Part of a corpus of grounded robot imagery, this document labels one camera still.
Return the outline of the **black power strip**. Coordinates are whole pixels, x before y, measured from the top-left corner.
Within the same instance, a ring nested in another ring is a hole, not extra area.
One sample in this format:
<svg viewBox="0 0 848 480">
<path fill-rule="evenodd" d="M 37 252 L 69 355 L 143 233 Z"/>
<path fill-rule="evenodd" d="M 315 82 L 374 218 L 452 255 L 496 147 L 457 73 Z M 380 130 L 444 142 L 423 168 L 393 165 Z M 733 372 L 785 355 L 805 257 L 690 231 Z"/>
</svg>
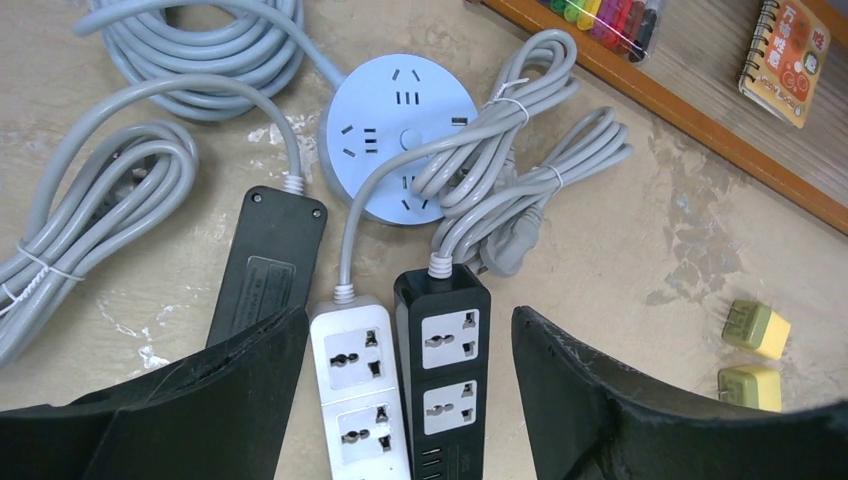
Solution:
<svg viewBox="0 0 848 480">
<path fill-rule="evenodd" d="M 317 199 L 268 186 L 243 199 L 206 345 L 308 303 L 328 220 Z"/>
<path fill-rule="evenodd" d="M 394 282 L 393 333 L 414 479 L 480 479 L 491 294 L 465 265 L 448 279 L 424 269 Z"/>
</svg>

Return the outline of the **yellow plug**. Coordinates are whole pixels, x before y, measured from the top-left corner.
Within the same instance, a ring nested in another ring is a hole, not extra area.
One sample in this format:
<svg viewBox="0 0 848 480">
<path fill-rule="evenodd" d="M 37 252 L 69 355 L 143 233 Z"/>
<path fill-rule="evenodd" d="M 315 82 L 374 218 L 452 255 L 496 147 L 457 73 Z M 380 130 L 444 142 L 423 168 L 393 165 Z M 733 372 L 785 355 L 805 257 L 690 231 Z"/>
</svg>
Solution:
<svg viewBox="0 0 848 480">
<path fill-rule="evenodd" d="M 737 348 L 770 360 L 780 360 L 791 323 L 767 305 L 734 300 L 722 330 L 722 339 Z"/>
<path fill-rule="evenodd" d="M 741 365 L 717 374 L 718 399 L 722 402 L 770 412 L 783 410 L 781 377 L 765 365 Z"/>
</svg>

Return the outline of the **round blue power socket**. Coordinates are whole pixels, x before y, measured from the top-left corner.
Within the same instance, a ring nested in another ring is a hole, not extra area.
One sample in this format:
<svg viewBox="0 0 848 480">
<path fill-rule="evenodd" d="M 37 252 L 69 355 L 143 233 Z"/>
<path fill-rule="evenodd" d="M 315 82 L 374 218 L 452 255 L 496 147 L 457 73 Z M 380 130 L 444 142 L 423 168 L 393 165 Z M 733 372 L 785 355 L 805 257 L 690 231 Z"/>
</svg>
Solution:
<svg viewBox="0 0 848 480">
<path fill-rule="evenodd" d="M 405 53 L 376 57 L 345 78 L 323 114 L 322 172 L 351 204 L 385 162 L 459 132 L 477 115 L 468 90 L 440 64 Z"/>
</svg>

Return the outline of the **white power strip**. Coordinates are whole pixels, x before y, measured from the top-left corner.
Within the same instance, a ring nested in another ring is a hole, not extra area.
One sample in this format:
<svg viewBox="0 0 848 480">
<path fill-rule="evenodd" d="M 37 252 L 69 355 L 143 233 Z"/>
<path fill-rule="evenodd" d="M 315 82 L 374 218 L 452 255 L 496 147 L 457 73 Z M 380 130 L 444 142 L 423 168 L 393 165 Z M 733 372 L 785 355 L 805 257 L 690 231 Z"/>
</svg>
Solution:
<svg viewBox="0 0 848 480">
<path fill-rule="evenodd" d="M 410 479 L 391 319 L 373 296 L 318 304 L 309 336 L 334 479 Z"/>
</svg>

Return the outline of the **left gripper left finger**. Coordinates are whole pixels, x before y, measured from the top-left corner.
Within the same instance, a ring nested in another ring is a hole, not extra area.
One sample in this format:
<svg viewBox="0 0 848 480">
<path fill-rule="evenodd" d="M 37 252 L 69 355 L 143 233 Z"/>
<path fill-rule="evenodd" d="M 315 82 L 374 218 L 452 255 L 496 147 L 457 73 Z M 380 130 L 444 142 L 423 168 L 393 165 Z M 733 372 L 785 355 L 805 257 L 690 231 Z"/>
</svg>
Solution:
<svg viewBox="0 0 848 480">
<path fill-rule="evenodd" d="M 302 308 L 64 406 L 1 415 L 5 479 L 271 479 L 308 337 Z"/>
</svg>

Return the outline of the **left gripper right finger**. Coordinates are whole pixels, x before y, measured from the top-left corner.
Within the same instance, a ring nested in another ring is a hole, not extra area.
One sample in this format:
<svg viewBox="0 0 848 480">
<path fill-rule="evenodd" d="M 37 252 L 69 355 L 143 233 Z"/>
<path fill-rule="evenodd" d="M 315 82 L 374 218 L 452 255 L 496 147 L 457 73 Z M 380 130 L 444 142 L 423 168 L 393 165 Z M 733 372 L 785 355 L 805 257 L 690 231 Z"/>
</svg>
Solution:
<svg viewBox="0 0 848 480">
<path fill-rule="evenodd" d="M 847 405 L 735 406 L 646 375 L 533 308 L 512 350 L 540 479 L 843 479 Z"/>
</svg>

